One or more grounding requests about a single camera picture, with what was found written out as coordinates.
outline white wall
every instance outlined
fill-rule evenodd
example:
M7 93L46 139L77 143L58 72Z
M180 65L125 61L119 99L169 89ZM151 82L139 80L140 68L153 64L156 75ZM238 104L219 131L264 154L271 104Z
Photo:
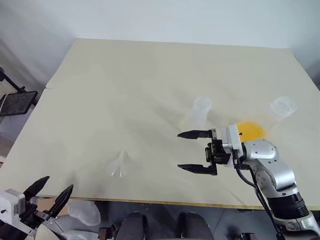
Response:
M319 83L319 0L0 0L0 66L42 89L75 37L292 48Z

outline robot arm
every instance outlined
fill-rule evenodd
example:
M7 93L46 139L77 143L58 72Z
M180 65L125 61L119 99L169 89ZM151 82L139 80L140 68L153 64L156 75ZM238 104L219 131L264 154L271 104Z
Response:
M266 197L272 210L272 223L277 224L281 230L311 230L320 237L320 228L299 193L292 169L279 158L277 147L270 141L258 139L241 143L236 125L223 128L221 139L217 138L216 129L192 130L180 133L178 137L211 138L211 142L205 148L209 167L182 164L178 165L180 168L198 174L217 175L216 164L233 166L241 179L255 188L262 206L270 213L263 196L259 194L262 192ZM240 170L250 170L254 183L245 179ZM275 228L279 234L280 230L277 226Z
M54 201L50 210L37 210L30 202L45 186L49 176L34 182L23 193L8 189L0 191L0 240L24 240L28 235L34 237L35 229L49 218L55 218L68 202L73 185L67 187Z
M243 149L243 164L252 169L275 223L287 231L311 230L320 237L319 226L299 193L294 172L279 158L277 147L259 139L244 142Z

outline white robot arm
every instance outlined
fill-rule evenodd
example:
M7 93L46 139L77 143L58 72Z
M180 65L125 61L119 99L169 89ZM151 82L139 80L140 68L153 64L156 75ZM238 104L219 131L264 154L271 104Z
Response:
M280 159L277 147L270 141L257 139L241 143L236 125L223 128L222 139L217 138L216 129L187 131L180 133L178 137L211 138L205 148L209 167L198 164L178 166L193 173L217 175L216 164L233 165L239 177L254 187L262 206L271 217L278 239L284 239L282 230L310 230L320 237L320 228L299 193L292 169ZM248 181L241 170L249 170L253 182Z

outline overturned plastic cup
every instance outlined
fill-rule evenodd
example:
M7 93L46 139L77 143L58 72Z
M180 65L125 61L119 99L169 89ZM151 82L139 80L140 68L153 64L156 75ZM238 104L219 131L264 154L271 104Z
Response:
M213 106L212 100L207 96L198 96L193 101L190 112L180 122L179 127L182 131L203 130L206 128L208 112Z
M269 105L269 112L277 122L292 116L296 110L296 103L286 96L278 97Z

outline black cable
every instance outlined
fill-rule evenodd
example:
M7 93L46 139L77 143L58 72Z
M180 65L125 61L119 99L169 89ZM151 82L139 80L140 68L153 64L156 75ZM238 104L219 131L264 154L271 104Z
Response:
M236 150L233 150L233 164L235 164L235 160L237 161L237 164L240 165L240 160L239 160L239 156L238 156L238 152ZM284 240L285 237L283 235L283 233L281 232L281 230L278 228L278 226L276 225L275 223L275 220L272 216L272 213L266 203L266 200L264 199L264 196L262 195L260 189L259 189L259 186L258 186L258 183L257 183L257 180L256 180L256 177L255 177L255 174L254 174L254 171L252 170L252 168L250 167L249 168L249 171L251 173L251 177L252 177L252 182L250 182L248 179L246 179L246 177L241 173L240 171L240 168L236 168L236 173L238 174L238 176L246 183L248 184L249 186L253 187L254 188L254 191L255 191L255 194L257 196L257 198L259 199L261 205L263 206L264 210L266 211L267 215L270 217L271 219L271 222L272 222L272 225L276 231L276 237L278 240Z

